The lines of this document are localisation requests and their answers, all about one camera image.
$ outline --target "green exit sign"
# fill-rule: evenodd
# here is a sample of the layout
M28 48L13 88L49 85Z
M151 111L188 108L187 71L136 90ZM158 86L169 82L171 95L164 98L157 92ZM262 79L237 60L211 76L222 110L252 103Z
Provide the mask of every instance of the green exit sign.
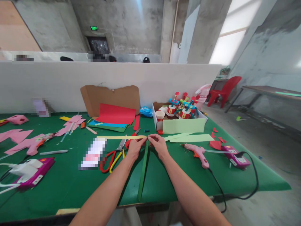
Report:
M90 26L91 30L98 30L96 26Z

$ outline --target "red plastic chair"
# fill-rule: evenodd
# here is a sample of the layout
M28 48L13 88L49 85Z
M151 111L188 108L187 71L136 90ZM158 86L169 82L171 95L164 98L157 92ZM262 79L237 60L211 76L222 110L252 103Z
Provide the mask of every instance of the red plastic chair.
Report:
M217 103L220 94L223 97L222 105L220 106L220 108L223 108L226 101L228 100L231 91L239 83L240 80L241 80L241 76L234 76L226 82L222 90L216 90L216 89L210 90L209 94L211 95L211 97L209 99L207 106L210 107L213 101Z

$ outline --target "pink glue gun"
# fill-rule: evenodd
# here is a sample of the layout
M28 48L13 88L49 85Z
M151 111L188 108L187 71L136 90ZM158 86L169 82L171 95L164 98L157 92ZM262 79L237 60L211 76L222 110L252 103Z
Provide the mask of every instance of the pink glue gun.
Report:
M204 148L198 147L198 146L193 145L193 144L181 144L181 146L184 146L184 148L189 150L189 151L193 151L194 152L194 157L200 158L200 160L202 162L202 167L204 169L209 168L209 163L208 163L207 159L205 158L205 156L203 155L203 153L205 153Z

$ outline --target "green table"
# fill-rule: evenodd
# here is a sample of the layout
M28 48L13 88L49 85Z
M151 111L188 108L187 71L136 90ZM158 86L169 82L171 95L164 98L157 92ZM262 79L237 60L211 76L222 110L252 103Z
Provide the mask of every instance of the green table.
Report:
M65 123L59 119L59 117L72 117L75 114L77 113L56 113L50 118L38 118L37 116L27 114L26 117L28 117L29 122L19 126L8 123L0 127L0 132L17 128L23 130L34 129L28 137L32 138L41 133L47 134L58 131ZM83 112L82 115L83 117L88 118L86 112ZM12 114L1 115L0 119L10 116L12 116ZM156 132L153 119L141 117L140 127L141 131L139 135L147 135ZM211 134L214 127L219 131L218 136L227 140L228 145L233 145L239 151L247 151L211 119L207 121L204 133ZM150 132L144 133L144 129L149 129ZM95 128L95 131L97 131L100 136L122 135L119 132L98 128ZM128 134L130 136L132 133L133 128L131 127L125 130L124 135ZM67 135L63 142L60 142L62 137L55 137L46 142L44 146L41 146L39 152L63 149L69 149L69 152L43 156L38 154L31 157L33 159L55 157L55 163L35 188L23 193L11 190L0 195L0 222L46 217L55 215L58 209L80 208L108 176L108 174L102 174L99 168L97 170L78 170L78 165L83 160L85 152L88 150L91 141L95 137L96 135L92 134L87 129L77 128L72 135ZM106 151L112 151L117 148L119 142L120 140L109 140ZM203 146L205 149L212 149L209 147L209 142L194 144ZM0 157L3 156L4 151L13 146L15 146L15 143L10 139L0 143ZM179 143L167 142L167 147L170 155L175 159L179 166L208 196L220 195L220 189L214 178L208 170L202 168L200 160L194 158L192 152L185 152L184 148L180 146ZM22 150L12 156L0 160L0 163L19 163L25 156L26 150ZM143 156L144 149L141 150L139 158L132 168L130 177L122 192L119 205L138 203L137 194ZM246 171L242 171L234 167L229 168L229 160L223 154L205 153L205 156L225 194L232 193L242 195L254 190L256 181L252 166L249 166ZM258 171L260 191L291 189L289 184L283 178L263 164L256 156L253 156L253 159ZM0 175L6 170L6 166L1 166ZM16 178L17 176L10 175L2 183L11 183ZM142 202L167 203L176 200L177 197L167 172L162 162L158 159L154 148L150 148Z

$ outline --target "hand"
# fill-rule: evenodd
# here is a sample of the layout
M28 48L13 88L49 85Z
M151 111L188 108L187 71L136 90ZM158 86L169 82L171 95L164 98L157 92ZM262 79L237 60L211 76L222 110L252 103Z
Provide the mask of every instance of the hand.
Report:
M165 156L169 156L166 142L163 137L159 136L158 134L151 134L148 136L148 139L155 147L161 160L163 160Z
M129 144L129 150L127 156L129 155L133 157L133 159L136 161L139 156L141 146L145 144L146 140L147 137L143 139L132 139L131 143Z

